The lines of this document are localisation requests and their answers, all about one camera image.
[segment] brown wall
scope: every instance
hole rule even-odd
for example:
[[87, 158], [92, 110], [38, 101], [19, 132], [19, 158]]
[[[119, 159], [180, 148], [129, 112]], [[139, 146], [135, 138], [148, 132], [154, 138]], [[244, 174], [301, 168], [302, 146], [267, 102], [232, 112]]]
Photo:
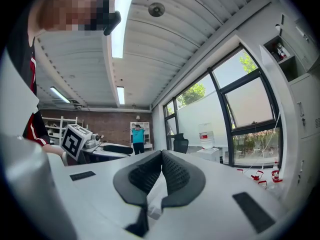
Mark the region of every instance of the brown wall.
[[45, 118], [60, 118], [84, 120], [83, 126], [95, 134], [104, 135], [103, 141], [130, 146], [130, 122], [136, 121], [140, 116], [140, 122], [150, 123], [151, 143], [154, 145], [153, 124], [151, 113], [131, 112], [91, 112], [91, 111], [68, 111], [47, 110], [41, 111]]

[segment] linear light fixture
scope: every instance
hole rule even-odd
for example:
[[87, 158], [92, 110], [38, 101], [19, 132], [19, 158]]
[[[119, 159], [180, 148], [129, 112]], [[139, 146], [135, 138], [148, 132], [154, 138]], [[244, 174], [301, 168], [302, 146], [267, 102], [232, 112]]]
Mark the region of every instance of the linear light fixture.
[[125, 104], [125, 88], [117, 86], [116, 91], [118, 92], [119, 103], [121, 105]]
[[111, 33], [111, 51], [113, 58], [123, 58], [124, 41], [128, 13], [132, 0], [114, 0], [114, 9], [119, 11], [121, 22], [115, 27]]
[[55, 95], [57, 95], [61, 100], [63, 100], [65, 103], [70, 103], [70, 101], [65, 97], [63, 96], [55, 87], [50, 87], [50, 90], [52, 92], [54, 92]]

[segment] person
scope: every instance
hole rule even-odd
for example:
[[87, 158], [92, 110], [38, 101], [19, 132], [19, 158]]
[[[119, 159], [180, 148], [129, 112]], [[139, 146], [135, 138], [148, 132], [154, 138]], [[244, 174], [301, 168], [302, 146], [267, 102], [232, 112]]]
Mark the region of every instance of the person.
[[135, 125], [135, 128], [131, 129], [132, 131], [132, 138], [133, 138], [133, 149], [136, 155], [142, 154], [145, 152], [145, 142], [144, 142], [144, 132], [143, 129], [139, 124]]
[[[103, 30], [109, 35], [120, 22], [119, 12], [109, 13], [109, 0], [35, 0], [24, 10], [6, 45], [8, 55], [31, 91], [37, 95], [35, 38], [42, 31]], [[61, 158], [63, 149], [50, 145], [38, 108], [31, 115], [23, 137]]]

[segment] window frame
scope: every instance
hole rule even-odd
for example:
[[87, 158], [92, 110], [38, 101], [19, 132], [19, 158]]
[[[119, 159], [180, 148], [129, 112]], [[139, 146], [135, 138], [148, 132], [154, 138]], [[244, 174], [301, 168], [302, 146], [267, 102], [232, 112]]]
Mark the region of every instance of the window frame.
[[[254, 71], [248, 73], [245, 76], [242, 76], [241, 78], [237, 79], [236, 81], [224, 86], [223, 88], [219, 88], [218, 82], [213, 74], [213, 71], [218, 68], [220, 65], [222, 65], [224, 62], [226, 62], [227, 60], [229, 60], [232, 56], [234, 56], [235, 54], [237, 54], [238, 52], [240, 52], [241, 50], [244, 50], [245, 52], [247, 52], [249, 54], [249, 56], [251, 57], [251, 59], [254, 61], [254, 63], [257, 66], [257, 69], [255, 69]], [[174, 113], [165, 117], [164, 118], [164, 125], [165, 125], [165, 138], [166, 138], [166, 145], [167, 145], [167, 149], [170, 150], [170, 148], [173, 149], [173, 147], [171, 147], [171, 142], [170, 139], [174, 138], [175, 135], [168, 135], [167, 136], [167, 132], [168, 132], [168, 127], [167, 127], [167, 120], [171, 119], [171, 118], [175, 118], [175, 125], [176, 125], [176, 133], [180, 133], [179, 131], [179, 122], [178, 122], [178, 106], [177, 106], [177, 97], [179, 97], [181, 94], [183, 94], [185, 91], [187, 91], [190, 87], [192, 87], [194, 84], [196, 84], [197, 82], [199, 82], [201, 79], [203, 79], [204, 77], [206, 77], [207, 75], [210, 75], [211, 80], [213, 82], [213, 85], [215, 87], [219, 102], [220, 102], [220, 106], [222, 109], [222, 114], [223, 114], [223, 119], [224, 119], [224, 124], [225, 124], [225, 129], [226, 129], [226, 136], [227, 136], [227, 141], [228, 141], [228, 165], [230, 167], [238, 167], [238, 168], [254, 168], [254, 169], [258, 169], [261, 168], [261, 165], [250, 165], [250, 164], [237, 164], [235, 163], [235, 152], [234, 152], [234, 144], [233, 144], [233, 136], [238, 136], [238, 135], [244, 135], [244, 134], [249, 134], [249, 133], [256, 133], [256, 132], [261, 132], [261, 131], [265, 131], [265, 130], [271, 130], [274, 129], [275, 127], [279, 128], [279, 161], [278, 161], [278, 167], [281, 168], [282, 166], [282, 160], [283, 160], [283, 129], [282, 129], [282, 121], [281, 121], [281, 116], [279, 117], [278, 123], [277, 123], [277, 119], [279, 116], [279, 107], [278, 107], [278, 103], [276, 100], [276, 97], [274, 95], [274, 92], [271, 88], [271, 85], [264, 73], [264, 71], [261, 69], [260, 65], [258, 64], [258, 62], [256, 61], [256, 59], [251, 55], [251, 53], [240, 43], [239, 46], [237, 48], [235, 48], [234, 50], [232, 50], [231, 52], [229, 52], [226, 56], [224, 56], [222, 59], [220, 59], [217, 63], [215, 63], [214, 65], [210, 66], [207, 68], [207, 70], [202, 73], [199, 77], [197, 77], [194, 81], [192, 81], [187, 87], [185, 87], [181, 92], [179, 92], [175, 97], [173, 97], [167, 104], [165, 104], [163, 106], [163, 112], [164, 115], [166, 115], [166, 107], [169, 103], [171, 103], [173, 101], [173, 108], [174, 108]], [[232, 128], [232, 119], [230, 116], [232, 116], [234, 118], [233, 115], [233, 111], [231, 108], [226, 94], [247, 84], [250, 83], [251, 81], [260, 78], [263, 84], [263, 87], [265, 89], [265, 92], [267, 94], [268, 100], [269, 100], [269, 104], [270, 104], [270, 108], [272, 111], [272, 116], [274, 117], [273, 119], [270, 119], [268, 121], [263, 121], [263, 122], [258, 122], [255, 124], [251, 124], [251, 125], [245, 125], [242, 127], [237, 127], [235, 122], [234, 122], [234, 126], [235, 128]], [[273, 164], [267, 164], [263, 166], [264, 168], [272, 168]]]

